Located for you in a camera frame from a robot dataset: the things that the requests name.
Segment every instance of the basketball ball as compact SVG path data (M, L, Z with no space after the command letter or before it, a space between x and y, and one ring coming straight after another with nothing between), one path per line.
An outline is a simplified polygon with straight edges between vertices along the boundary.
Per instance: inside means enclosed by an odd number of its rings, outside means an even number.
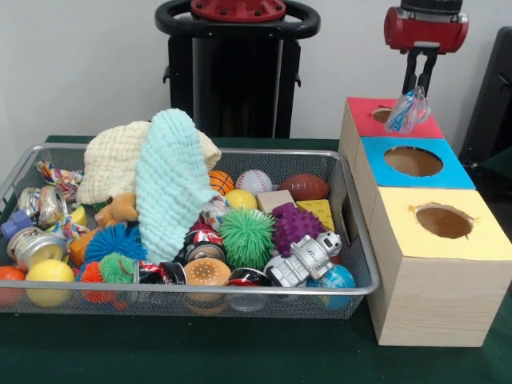
M216 190L222 196L234 190L233 179L224 171L211 170L208 172L210 176L210 185L212 190Z

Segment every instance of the green spiky ball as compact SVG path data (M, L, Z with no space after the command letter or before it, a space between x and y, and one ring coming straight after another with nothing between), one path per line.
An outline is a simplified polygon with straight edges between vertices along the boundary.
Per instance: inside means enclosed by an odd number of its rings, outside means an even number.
M134 282L134 260L119 252L112 252L99 263L100 274L105 282L130 284Z
M219 233L224 239L228 264L262 270L274 248L274 224L272 216L258 210L237 209L224 216Z

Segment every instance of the silver robot figure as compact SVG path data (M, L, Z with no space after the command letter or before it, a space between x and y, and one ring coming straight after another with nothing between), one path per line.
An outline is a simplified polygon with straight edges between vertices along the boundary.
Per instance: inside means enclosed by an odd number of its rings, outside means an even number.
M342 250L342 239L330 230L316 240L307 234L300 242L292 242L290 248L292 255L266 272L278 286L297 286L309 276L319 280L334 266L330 258Z

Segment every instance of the orange ball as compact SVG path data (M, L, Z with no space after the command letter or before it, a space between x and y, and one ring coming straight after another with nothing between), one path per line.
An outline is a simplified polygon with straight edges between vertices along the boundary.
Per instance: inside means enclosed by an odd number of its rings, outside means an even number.
M25 274L13 266L0 266L0 280L25 280ZM23 295L23 288L0 290L0 306L13 306Z
M216 190L222 196L234 190L233 179L222 170L211 170L208 172L210 176L210 186L212 190Z

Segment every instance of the metal basket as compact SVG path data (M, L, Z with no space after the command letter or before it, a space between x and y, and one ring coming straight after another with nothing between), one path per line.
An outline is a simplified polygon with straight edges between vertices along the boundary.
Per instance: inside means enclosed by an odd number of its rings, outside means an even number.
M0 187L0 212L5 221L15 210L17 198L28 186L43 186L34 167L50 160L57 168L83 169L85 145L44 144L29 149ZM100 284L82 282L25 282L0 280L0 312L48 314L128 314L163 316L227 316L260 318L347 319L365 294L379 284L378 269L348 163L335 152L308 150L223 149L218 169L233 178L248 169L260 169L279 184L297 173L312 173L330 185L329 201L335 229L342 236L342 264L353 274L354 289L168 286L145 284ZM92 207L86 208L87 224L94 228ZM7 241L0 237L0 265L10 265ZM69 296L55 307L32 303L26 292L43 296ZM109 292L115 299L98 304L84 299L88 294ZM326 302L342 300L341 309L329 310Z

